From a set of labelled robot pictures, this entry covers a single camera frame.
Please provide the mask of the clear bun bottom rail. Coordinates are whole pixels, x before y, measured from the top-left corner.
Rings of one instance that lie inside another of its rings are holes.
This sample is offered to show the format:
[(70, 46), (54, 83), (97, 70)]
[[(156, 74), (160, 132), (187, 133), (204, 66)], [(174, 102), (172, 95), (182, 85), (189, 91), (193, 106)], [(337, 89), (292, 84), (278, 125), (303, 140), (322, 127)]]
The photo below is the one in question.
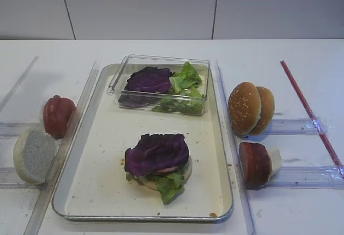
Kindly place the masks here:
[(17, 174), (15, 168), (1, 168), (1, 189), (42, 189), (45, 184), (30, 184), (23, 181)]

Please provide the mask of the purple cabbage leaf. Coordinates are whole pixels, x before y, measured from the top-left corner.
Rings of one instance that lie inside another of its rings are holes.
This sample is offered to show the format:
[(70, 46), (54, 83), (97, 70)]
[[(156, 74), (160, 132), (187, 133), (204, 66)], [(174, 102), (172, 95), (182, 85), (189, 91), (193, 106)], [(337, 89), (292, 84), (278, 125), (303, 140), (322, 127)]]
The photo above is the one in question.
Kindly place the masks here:
[(124, 170), (134, 176), (185, 165), (189, 149), (183, 134), (144, 134), (134, 148), (125, 151)]

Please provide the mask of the metal tray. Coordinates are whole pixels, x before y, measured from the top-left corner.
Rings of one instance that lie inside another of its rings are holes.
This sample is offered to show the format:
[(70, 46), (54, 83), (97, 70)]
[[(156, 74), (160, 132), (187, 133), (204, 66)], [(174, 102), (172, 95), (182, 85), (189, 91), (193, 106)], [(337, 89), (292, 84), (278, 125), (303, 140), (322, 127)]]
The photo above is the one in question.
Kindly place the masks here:
[(122, 109), (103, 68), (52, 207), (77, 221), (220, 222), (233, 196), (212, 82), (205, 113)]

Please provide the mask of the tomato slice stack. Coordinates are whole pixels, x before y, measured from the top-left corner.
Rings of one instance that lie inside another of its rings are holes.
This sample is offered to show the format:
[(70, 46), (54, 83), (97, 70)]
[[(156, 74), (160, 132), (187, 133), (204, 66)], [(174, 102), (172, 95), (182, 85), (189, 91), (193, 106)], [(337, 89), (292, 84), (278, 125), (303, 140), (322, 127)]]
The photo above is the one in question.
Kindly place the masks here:
[(55, 95), (44, 106), (43, 120), (45, 131), (56, 139), (65, 136), (71, 115), (75, 111), (74, 102)]

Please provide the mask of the white bun bottom upright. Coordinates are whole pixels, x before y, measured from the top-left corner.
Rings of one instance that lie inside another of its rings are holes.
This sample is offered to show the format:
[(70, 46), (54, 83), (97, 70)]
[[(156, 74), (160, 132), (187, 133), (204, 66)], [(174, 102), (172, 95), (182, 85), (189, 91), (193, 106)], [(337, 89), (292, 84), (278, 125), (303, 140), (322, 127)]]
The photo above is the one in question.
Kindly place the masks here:
[(55, 140), (34, 126), (27, 128), (19, 136), (13, 149), (13, 163), (23, 181), (43, 184), (55, 155)]

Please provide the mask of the red plastic strip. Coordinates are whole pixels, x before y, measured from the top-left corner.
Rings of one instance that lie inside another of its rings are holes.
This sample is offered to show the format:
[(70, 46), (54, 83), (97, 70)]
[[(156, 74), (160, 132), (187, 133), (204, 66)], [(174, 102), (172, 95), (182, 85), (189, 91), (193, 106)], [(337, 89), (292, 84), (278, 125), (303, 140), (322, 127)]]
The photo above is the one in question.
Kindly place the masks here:
[(313, 126), (316, 128), (318, 135), (319, 135), (320, 139), (322, 140), (324, 146), (326, 147), (333, 163), (335, 164), (335, 166), (339, 170), (339, 173), (341, 174), (341, 177), (343, 178), (343, 164), (341, 163), (339, 157), (337, 156), (337, 154), (336, 154), (333, 146), (331, 145), (327, 135), (322, 130), (322, 128), (319, 126), (319, 124), (316, 124), (316, 121), (315, 121), (316, 117), (315, 117), (311, 107), (309, 106), (306, 98), (304, 97), (301, 89), (299, 88), (296, 80), (292, 76), (292, 73), (290, 72), (288, 66), (286, 65), (286, 62), (284, 60), (282, 60), (282, 61), (280, 61), (280, 64), (281, 64), (283, 70), (285, 71), (291, 85), (293, 86), (297, 96), (299, 97), (299, 100), (301, 101), (305, 111), (307, 112), (309, 118), (312, 120)]

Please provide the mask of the pink ham slice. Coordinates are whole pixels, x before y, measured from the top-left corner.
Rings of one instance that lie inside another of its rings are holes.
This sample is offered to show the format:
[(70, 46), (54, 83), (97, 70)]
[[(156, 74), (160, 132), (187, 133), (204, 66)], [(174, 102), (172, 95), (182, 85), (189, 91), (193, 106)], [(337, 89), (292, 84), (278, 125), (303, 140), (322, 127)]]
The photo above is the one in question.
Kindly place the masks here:
[(178, 170), (178, 166), (169, 167), (162, 170), (158, 170), (154, 172), (153, 175), (164, 176), (164, 175), (168, 175), (170, 173), (176, 172), (177, 170)]

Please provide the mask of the front sesame bun top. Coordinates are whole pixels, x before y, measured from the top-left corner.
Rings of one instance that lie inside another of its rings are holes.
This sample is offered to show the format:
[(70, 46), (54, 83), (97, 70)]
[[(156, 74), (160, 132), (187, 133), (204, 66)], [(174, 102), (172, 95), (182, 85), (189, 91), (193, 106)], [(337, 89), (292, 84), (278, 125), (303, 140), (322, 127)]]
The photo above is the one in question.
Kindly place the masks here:
[(251, 82), (238, 84), (230, 94), (228, 110), (234, 132), (247, 135), (260, 119), (261, 98), (256, 86)]

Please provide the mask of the green lettuce on burger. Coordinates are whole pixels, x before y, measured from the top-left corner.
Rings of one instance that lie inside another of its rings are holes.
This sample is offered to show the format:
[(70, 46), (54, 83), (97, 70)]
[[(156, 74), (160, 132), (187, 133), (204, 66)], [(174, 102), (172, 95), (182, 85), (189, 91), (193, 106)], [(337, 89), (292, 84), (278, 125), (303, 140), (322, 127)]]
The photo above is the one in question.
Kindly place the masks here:
[(149, 174), (140, 177), (135, 177), (133, 174), (126, 172), (126, 179), (127, 181), (137, 181), (151, 190), (158, 191), (164, 205), (168, 205), (184, 192), (184, 184), (187, 181), (186, 176), (179, 172), (172, 172), (162, 176)]

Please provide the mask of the green lettuce in container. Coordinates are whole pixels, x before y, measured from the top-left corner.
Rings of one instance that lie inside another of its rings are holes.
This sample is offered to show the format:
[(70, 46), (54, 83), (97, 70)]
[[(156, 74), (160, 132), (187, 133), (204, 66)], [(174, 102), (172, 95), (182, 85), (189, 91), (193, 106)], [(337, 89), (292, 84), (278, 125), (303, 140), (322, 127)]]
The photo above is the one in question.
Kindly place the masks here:
[(181, 72), (175, 72), (169, 78), (171, 88), (169, 94), (183, 96), (185, 99), (172, 99), (164, 97), (160, 104), (153, 107), (156, 112), (179, 112), (184, 115), (201, 115), (203, 112), (204, 95), (200, 93), (198, 87), (202, 84), (202, 79), (190, 64), (186, 61)]

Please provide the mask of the clear tomato rail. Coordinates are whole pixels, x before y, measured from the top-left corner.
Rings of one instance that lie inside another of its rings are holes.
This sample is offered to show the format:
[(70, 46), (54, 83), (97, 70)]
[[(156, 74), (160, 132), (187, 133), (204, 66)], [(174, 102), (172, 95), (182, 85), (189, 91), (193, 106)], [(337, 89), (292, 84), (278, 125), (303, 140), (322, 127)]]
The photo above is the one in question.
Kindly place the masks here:
[(44, 125), (42, 123), (1, 122), (1, 139), (18, 137), (22, 132), (31, 127), (38, 127), (44, 130)]

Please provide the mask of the red meat patty stack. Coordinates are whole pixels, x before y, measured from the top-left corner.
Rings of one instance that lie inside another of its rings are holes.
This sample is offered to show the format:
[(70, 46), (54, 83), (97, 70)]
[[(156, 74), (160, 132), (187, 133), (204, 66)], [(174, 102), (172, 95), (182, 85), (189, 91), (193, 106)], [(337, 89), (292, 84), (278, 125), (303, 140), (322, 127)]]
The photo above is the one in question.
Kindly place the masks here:
[(264, 145), (242, 142), (239, 145), (239, 157), (247, 186), (257, 187), (268, 182), (272, 164)]

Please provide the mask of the clear right side rail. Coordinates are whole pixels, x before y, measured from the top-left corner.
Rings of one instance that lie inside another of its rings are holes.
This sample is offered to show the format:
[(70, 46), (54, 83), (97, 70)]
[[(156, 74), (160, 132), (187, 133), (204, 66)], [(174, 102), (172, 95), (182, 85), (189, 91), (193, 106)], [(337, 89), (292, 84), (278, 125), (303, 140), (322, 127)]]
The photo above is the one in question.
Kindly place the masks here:
[(249, 205), (249, 198), (247, 195), (246, 187), (243, 182), (241, 163), (240, 163), (240, 159), (237, 152), (237, 142), (235, 139), (235, 135), (232, 132), (231, 121), (230, 121), (230, 116), (229, 116), (228, 107), (227, 107), (227, 97), (225, 94), (224, 82), (221, 76), (218, 59), (216, 59), (216, 62), (215, 62), (215, 74), (216, 74), (216, 79), (218, 82), (220, 106), (224, 114), (224, 122), (225, 122), (226, 130), (227, 130), (228, 141), (230, 144), (230, 152), (231, 152), (231, 157), (233, 161), (232, 167), (234, 168), (236, 187), (240, 195), (240, 201), (241, 201), (241, 206), (243, 210), (243, 217), (245, 220), (246, 231), (247, 231), (247, 234), (256, 234), (254, 220), (252, 218), (252, 213), (251, 213), (251, 209)]

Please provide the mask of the rear sesame bun top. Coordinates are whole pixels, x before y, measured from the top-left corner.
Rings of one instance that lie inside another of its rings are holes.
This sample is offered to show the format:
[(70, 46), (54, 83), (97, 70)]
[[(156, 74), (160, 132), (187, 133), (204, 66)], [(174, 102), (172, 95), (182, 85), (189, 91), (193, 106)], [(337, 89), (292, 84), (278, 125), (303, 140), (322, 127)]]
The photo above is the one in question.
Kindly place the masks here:
[(258, 123), (249, 132), (253, 136), (261, 134), (268, 127), (275, 113), (275, 99), (272, 92), (266, 87), (256, 88), (261, 99), (261, 113)]

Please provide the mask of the clear left side rail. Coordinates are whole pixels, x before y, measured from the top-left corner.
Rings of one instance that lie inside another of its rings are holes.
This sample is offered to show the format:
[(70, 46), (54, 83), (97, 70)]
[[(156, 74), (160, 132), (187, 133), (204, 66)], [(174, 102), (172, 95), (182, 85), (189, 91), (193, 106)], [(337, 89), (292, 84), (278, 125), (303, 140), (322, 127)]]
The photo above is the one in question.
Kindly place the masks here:
[(96, 82), (96, 78), (99, 72), (99, 63), (97, 61), (92, 65), (92, 69), (89, 73), (88, 79), (85, 83), (80, 99), (78, 100), (76, 110), (71, 116), (68, 123), (67, 132), (65, 137), (62, 139), (57, 155), (52, 162), (51, 168), (46, 176), (46, 183), (42, 186), (41, 193), (35, 204), (33, 212), (30, 216), (24, 235), (38, 234), (41, 223), (44, 219), (46, 210), (51, 202), (51, 198), (61, 173), (62, 167), (68, 156), (70, 146), (74, 140), (75, 133), (81, 122), (84, 109), (87, 106), (89, 96)]

